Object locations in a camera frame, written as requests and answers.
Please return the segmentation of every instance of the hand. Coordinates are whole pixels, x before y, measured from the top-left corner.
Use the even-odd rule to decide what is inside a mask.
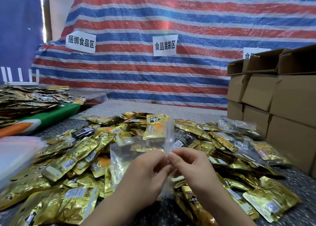
[[[171,164],[176,168],[175,177],[183,175],[201,205],[207,208],[212,194],[223,191],[212,164],[202,151],[181,147],[168,154]]]
[[[173,171],[162,151],[142,154],[132,161],[112,196],[134,215],[157,200]]]

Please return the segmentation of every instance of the white wall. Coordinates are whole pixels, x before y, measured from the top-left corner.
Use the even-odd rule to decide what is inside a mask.
[[[49,0],[53,40],[60,38],[73,1],[74,0]]]

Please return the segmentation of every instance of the white router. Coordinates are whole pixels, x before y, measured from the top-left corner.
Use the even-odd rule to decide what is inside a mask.
[[[23,81],[23,76],[22,76],[22,70],[21,68],[18,68],[18,73],[19,73],[19,80],[20,81],[12,81],[12,73],[11,73],[11,68],[7,67],[7,72],[8,72],[8,78],[9,81],[7,79],[7,74],[6,74],[6,70],[5,67],[1,67],[1,72],[2,72],[2,78],[4,81],[5,85],[22,85],[22,86],[33,86],[33,85],[38,85],[39,79],[40,79],[40,70],[36,70],[36,82],[33,82],[32,79],[32,70],[29,69],[28,70],[28,77],[30,81]]]

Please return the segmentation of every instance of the dark speckled surface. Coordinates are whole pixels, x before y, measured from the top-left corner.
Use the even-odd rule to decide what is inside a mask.
[[[46,137],[53,134],[60,134],[67,129],[76,128],[82,124],[87,125],[84,120],[66,119],[60,123],[51,126],[34,136]],[[286,176],[282,182],[293,190],[301,199],[302,203],[289,210],[285,216],[277,223],[268,223],[263,217],[256,220],[257,225],[315,225],[316,226],[316,180],[307,176],[297,168],[279,169]],[[0,212],[0,226],[6,226],[13,218],[15,212],[21,204],[18,204],[8,210]],[[174,200],[166,199],[157,201],[152,206],[139,212],[130,226],[191,226],[191,220],[182,212]]]

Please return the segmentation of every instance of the person's right hand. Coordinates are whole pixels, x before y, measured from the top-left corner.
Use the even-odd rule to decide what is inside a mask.
[[[184,176],[202,206],[209,203],[212,194],[223,190],[223,186],[204,152],[181,147],[170,152],[168,159],[178,171],[176,176]]]

